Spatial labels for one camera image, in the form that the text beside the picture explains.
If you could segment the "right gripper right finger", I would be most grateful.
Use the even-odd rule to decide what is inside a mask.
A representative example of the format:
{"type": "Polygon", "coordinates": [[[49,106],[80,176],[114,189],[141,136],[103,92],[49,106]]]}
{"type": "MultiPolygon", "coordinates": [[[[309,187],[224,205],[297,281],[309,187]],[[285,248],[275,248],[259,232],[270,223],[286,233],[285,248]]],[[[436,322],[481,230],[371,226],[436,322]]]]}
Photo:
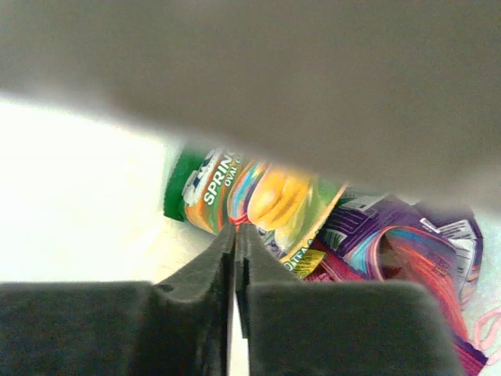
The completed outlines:
{"type": "Polygon", "coordinates": [[[252,375],[461,375],[442,313],[406,282],[312,283],[236,234],[236,295],[252,375]]]}

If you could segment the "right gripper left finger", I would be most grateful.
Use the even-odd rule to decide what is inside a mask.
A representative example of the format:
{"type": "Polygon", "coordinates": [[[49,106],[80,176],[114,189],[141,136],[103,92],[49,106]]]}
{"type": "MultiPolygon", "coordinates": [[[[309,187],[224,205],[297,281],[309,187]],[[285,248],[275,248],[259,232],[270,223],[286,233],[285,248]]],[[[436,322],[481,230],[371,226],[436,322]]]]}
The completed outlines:
{"type": "Polygon", "coordinates": [[[2,374],[227,374],[235,239],[156,284],[2,284],[2,374]]]}

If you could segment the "yellow green snack packet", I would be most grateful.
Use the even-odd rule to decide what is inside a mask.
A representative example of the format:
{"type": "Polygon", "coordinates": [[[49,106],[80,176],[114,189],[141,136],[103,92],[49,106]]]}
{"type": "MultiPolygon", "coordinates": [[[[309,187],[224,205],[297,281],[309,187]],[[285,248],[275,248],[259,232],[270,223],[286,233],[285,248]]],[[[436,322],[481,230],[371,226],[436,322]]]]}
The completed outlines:
{"type": "Polygon", "coordinates": [[[228,224],[252,225],[272,257],[304,279],[325,257],[312,244],[347,187],[242,153],[187,146],[168,178],[163,212],[213,235],[228,224]]]}

